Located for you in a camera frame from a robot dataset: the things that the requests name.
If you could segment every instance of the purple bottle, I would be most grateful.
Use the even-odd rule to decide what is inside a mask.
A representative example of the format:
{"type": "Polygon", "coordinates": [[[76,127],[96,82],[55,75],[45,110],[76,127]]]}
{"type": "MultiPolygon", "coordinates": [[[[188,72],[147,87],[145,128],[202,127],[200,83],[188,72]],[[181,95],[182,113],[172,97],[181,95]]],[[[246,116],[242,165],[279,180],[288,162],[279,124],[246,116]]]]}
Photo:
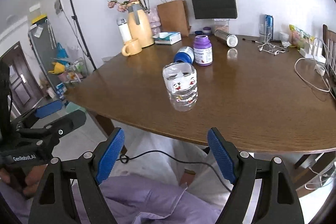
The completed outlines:
{"type": "Polygon", "coordinates": [[[195,62],[200,66],[212,63],[212,46],[207,35],[197,35],[194,40],[195,62]]]}

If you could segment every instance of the human hand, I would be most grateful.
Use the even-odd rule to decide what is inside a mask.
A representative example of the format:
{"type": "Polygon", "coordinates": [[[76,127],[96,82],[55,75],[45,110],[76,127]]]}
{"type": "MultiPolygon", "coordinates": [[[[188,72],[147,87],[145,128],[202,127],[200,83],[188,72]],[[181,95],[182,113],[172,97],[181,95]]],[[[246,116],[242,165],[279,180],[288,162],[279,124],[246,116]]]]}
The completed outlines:
{"type": "MultiPolygon", "coordinates": [[[[34,166],[28,173],[25,178],[27,186],[22,190],[26,197],[30,198],[35,194],[46,167],[47,165],[34,166]]],[[[11,175],[4,168],[0,169],[0,178],[4,183],[11,184],[11,175]]]]}

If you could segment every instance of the tissue box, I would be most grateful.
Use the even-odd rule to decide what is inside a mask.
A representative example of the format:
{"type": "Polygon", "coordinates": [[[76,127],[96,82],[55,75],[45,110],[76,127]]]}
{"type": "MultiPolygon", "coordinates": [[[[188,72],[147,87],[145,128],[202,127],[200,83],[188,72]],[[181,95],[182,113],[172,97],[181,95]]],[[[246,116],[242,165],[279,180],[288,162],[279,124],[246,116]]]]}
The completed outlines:
{"type": "Polygon", "coordinates": [[[179,42],[181,38],[180,32],[160,32],[153,36],[155,44],[173,45],[179,42]]]}

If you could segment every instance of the bottle label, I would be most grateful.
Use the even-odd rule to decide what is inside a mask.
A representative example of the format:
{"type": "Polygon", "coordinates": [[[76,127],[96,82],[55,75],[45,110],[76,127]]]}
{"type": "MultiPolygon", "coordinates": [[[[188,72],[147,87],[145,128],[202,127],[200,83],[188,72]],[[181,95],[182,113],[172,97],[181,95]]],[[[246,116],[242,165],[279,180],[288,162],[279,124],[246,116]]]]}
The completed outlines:
{"type": "Polygon", "coordinates": [[[182,47],[181,49],[179,49],[178,51],[177,51],[177,53],[178,52],[185,52],[186,54],[188,54],[189,56],[190,56],[190,58],[191,58],[191,63],[193,63],[194,62],[194,51],[193,51],[193,49],[191,48],[191,47],[182,47]]]}
{"type": "Polygon", "coordinates": [[[212,62],[212,47],[194,48],[194,54],[197,64],[205,65],[212,62]]]}

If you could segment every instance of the white water bottle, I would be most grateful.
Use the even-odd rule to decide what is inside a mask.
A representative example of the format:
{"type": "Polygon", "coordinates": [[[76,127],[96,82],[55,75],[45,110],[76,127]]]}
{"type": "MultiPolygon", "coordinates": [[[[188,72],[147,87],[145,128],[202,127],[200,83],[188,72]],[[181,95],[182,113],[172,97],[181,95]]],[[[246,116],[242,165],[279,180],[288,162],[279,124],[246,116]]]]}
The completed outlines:
{"type": "Polygon", "coordinates": [[[117,24],[124,42],[132,40],[131,32],[129,31],[126,19],[117,19],[117,24]]]}

